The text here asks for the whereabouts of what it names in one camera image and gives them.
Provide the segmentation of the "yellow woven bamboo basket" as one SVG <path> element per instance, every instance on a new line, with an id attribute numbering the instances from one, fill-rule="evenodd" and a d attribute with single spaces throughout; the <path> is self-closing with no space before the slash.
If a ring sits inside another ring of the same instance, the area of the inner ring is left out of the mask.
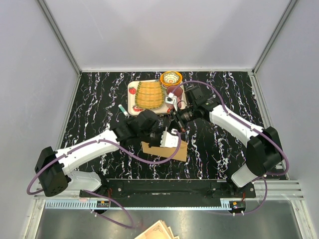
<path id="1" fill-rule="evenodd" d="M 159 109 L 164 104 L 164 91 L 159 81 L 140 81 L 135 94 L 135 105 L 140 109 Z"/>

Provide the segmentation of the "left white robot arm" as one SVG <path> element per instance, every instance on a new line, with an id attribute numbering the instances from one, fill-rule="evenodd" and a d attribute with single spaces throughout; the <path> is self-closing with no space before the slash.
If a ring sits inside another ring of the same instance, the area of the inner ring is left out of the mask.
<path id="1" fill-rule="evenodd" d="M 103 154 L 126 148 L 141 141 L 160 142 L 159 117 L 145 110 L 136 117 L 129 117 L 99 135 L 82 143 L 54 151 L 44 148 L 35 166 L 35 172 L 46 197 L 53 197 L 67 189 L 70 174 L 79 166 Z"/>

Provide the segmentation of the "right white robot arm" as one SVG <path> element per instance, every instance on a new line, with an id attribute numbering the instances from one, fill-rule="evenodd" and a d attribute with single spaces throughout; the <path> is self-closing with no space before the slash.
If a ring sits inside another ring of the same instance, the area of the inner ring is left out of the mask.
<path id="1" fill-rule="evenodd" d="M 231 197 L 244 192 L 244 186 L 258 177 L 269 173 L 285 159 L 279 135 L 273 127 L 255 125 L 228 109 L 221 100 L 210 99 L 199 86 L 185 91 L 187 106 L 178 109 L 179 100 L 174 92 L 166 97 L 166 103 L 173 106 L 171 115 L 180 129 L 195 119 L 205 119 L 231 133 L 246 148 L 245 163 L 230 176 L 226 191 Z"/>

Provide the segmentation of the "stack of spare letters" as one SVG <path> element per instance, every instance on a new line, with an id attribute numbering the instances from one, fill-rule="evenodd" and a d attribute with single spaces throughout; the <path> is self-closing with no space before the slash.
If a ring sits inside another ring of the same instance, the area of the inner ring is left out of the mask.
<path id="1" fill-rule="evenodd" d="M 167 226 L 165 221 L 158 220 L 135 239 L 179 239 L 178 235 L 175 235 L 170 226 Z"/>

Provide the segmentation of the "brown paper envelope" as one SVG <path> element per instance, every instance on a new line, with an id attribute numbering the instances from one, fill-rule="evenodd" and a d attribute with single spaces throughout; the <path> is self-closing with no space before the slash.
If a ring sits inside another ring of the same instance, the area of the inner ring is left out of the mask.
<path id="1" fill-rule="evenodd" d="M 170 157 L 176 150 L 176 148 L 170 147 L 149 147 L 149 144 L 146 142 L 142 142 L 143 153 L 151 154 L 155 156 L 160 156 L 164 158 Z M 176 155 L 172 158 L 173 160 L 186 162 L 187 161 L 187 143 L 185 141 L 181 142 L 181 146 L 176 153 Z"/>

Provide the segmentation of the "green white glue stick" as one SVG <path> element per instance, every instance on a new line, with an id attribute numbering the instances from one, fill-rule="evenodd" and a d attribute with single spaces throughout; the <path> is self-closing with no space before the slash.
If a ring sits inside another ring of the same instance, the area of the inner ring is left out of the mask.
<path id="1" fill-rule="evenodd" d="M 124 108 L 121 104 L 118 105 L 118 108 L 121 110 L 121 112 L 122 112 L 126 117 L 129 116 L 128 112 L 125 110 L 125 108 Z"/>

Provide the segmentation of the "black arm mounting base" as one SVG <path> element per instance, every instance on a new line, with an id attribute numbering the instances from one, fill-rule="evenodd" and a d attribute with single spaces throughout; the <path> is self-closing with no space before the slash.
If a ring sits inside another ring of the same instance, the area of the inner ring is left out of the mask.
<path id="1" fill-rule="evenodd" d="M 109 179 L 94 193 L 110 195 L 114 199 L 132 195 L 196 195 L 240 199 L 256 197 L 252 183 L 238 188 L 228 180 L 209 179 Z"/>

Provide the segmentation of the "yellow patterned bowl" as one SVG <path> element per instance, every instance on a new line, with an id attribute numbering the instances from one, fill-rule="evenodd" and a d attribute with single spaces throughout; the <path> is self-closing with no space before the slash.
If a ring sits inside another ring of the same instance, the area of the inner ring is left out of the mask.
<path id="1" fill-rule="evenodd" d="M 161 74 L 160 81 L 165 86 L 178 85 L 182 82 L 182 75 L 180 72 L 167 71 Z"/>

